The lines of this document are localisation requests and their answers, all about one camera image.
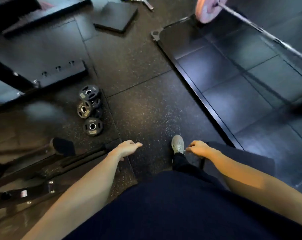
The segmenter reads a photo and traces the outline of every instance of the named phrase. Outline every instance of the person's left arm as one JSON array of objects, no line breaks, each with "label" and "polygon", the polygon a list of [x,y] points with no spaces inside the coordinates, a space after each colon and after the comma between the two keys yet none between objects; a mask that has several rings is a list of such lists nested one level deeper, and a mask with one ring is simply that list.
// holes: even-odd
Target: person's left arm
[{"label": "person's left arm", "polygon": [[101,210],[108,199],[118,162],[141,147],[125,141],[73,184],[22,240],[60,240]]}]

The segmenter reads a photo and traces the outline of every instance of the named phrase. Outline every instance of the shoe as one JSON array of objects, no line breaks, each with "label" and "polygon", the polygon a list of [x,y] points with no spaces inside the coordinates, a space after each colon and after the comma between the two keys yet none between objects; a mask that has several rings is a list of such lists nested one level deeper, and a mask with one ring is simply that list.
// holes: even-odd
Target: shoe
[{"label": "shoe", "polygon": [[172,138],[171,141],[172,149],[175,153],[183,153],[184,152],[184,141],[180,135],[176,135]]}]

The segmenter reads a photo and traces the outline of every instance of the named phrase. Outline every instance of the forearm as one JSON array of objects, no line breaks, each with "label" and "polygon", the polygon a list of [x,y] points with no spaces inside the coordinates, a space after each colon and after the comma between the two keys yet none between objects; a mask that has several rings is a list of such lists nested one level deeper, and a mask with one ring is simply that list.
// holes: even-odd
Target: forearm
[{"label": "forearm", "polygon": [[60,240],[104,207],[119,162],[109,155],[73,184],[23,237]]},{"label": "forearm", "polygon": [[230,190],[302,225],[302,194],[284,182],[226,157],[212,148],[206,157]]}]

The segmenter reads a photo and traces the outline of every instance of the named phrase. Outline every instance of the person's right arm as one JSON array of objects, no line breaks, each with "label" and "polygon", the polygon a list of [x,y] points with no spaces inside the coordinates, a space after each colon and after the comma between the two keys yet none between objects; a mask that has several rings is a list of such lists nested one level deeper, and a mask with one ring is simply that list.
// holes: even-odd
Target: person's right arm
[{"label": "person's right arm", "polygon": [[302,194],[297,190],[275,177],[232,160],[202,141],[193,141],[186,150],[212,161],[232,192],[302,225]]}]

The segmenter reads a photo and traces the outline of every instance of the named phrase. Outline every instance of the t-shirt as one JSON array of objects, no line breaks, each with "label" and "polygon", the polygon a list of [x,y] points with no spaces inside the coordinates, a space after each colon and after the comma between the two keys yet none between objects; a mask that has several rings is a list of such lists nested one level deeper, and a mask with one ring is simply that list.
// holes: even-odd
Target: t-shirt
[{"label": "t-shirt", "polygon": [[302,239],[302,226],[176,171],[124,191],[64,239]]}]

